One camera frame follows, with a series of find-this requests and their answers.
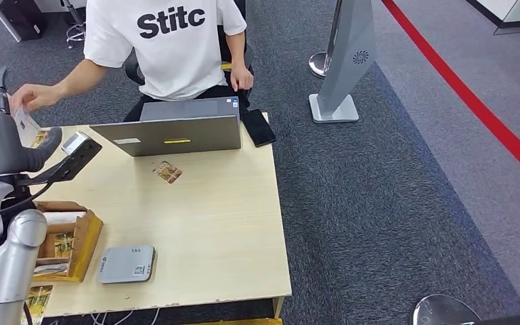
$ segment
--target man's arm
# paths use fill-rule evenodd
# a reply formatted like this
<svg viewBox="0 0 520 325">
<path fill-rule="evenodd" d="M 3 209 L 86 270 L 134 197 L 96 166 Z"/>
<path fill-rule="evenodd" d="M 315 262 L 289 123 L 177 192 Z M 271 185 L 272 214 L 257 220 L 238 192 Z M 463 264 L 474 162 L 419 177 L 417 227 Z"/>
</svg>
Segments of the man's arm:
<svg viewBox="0 0 520 325">
<path fill-rule="evenodd" d="M 105 74 L 105 67 L 85 59 L 54 86 L 23 85 L 13 95 L 11 106 L 17 109 L 23 105 L 30 112 L 41 106 L 57 104 L 63 98 L 91 91 Z"/>
<path fill-rule="evenodd" d="M 254 76 L 248 71 L 244 63 L 244 46 L 246 37 L 244 32 L 235 35 L 226 35 L 226 43 L 232 55 L 232 73 L 230 81 L 232 89 L 250 89 L 254 85 Z"/>
</svg>

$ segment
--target red line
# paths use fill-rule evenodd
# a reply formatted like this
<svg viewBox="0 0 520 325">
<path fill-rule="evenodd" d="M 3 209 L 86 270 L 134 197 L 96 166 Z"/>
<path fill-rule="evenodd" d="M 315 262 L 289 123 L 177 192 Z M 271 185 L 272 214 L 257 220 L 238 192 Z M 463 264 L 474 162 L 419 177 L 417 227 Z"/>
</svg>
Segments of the red line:
<svg viewBox="0 0 520 325">
<path fill-rule="evenodd" d="M 382 1 L 389 12 L 391 12 L 391 15 L 448 85 L 459 95 L 473 114 L 495 135 L 497 140 L 520 162 L 520 139 L 463 83 L 393 0 Z"/>
</svg>

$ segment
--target gray laptop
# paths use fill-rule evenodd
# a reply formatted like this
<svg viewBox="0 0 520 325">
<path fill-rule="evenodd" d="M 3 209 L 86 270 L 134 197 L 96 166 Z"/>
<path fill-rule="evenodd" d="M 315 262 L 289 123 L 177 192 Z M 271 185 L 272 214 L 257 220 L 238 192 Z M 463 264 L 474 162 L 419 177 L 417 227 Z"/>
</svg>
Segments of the gray laptop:
<svg viewBox="0 0 520 325">
<path fill-rule="evenodd" d="M 133 157 L 240 149 L 238 105 L 236 97 L 147 103 L 139 122 L 90 127 Z"/>
</svg>

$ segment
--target cardboard box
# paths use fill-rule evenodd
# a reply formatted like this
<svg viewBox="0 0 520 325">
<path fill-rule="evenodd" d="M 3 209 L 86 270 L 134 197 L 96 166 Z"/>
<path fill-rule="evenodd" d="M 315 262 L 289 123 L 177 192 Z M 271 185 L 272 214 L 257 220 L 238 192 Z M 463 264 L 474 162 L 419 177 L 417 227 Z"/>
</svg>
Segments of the cardboard box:
<svg viewBox="0 0 520 325">
<path fill-rule="evenodd" d="M 47 237 L 39 248 L 39 256 L 37 257 L 37 266 L 50 265 L 59 263 L 68 263 L 68 271 L 65 273 L 47 274 L 41 276 L 33 276 L 32 280 L 36 282 L 50 281 L 67 281 L 82 282 L 85 279 L 89 264 L 93 258 L 98 238 L 102 230 L 102 220 L 99 219 L 93 211 L 69 201 L 41 201 L 35 202 L 37 209 L 41 212 L 85 212 L 84 217 L 77 217 L 75 223 L 50 225 L 47 230 Z M 68 256 L 56 257 L 55 245 L 62 242 L 57 239 L 55 243 L 55 235 L 63 233 L 72 233 L 72 249 Z"/>
</svg>

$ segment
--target man's hand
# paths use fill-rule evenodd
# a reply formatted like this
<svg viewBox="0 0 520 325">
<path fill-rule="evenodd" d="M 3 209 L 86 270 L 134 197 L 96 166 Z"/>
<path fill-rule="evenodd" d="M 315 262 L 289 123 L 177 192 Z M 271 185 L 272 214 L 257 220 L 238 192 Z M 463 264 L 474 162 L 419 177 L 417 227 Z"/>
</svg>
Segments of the man's hand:
<svg viewBox="0 0 520 325">
<path fill-rule="evenodd" d="M 42 106 L 52 106 L 63 98 L 58 86 L 23 85 L 11 98 L 10 106 L 16 110 L 24 106 L 27 112 Z"/>
<path fill-rule="evenodd" d="M 232 66 L 232 74 L 230 75 L 230 83 L 232 89 L 238 91 L 239 89 L 250 89 L 254 85 L 254 76 L 246 69 L 244 64 Z"/>
</svg>

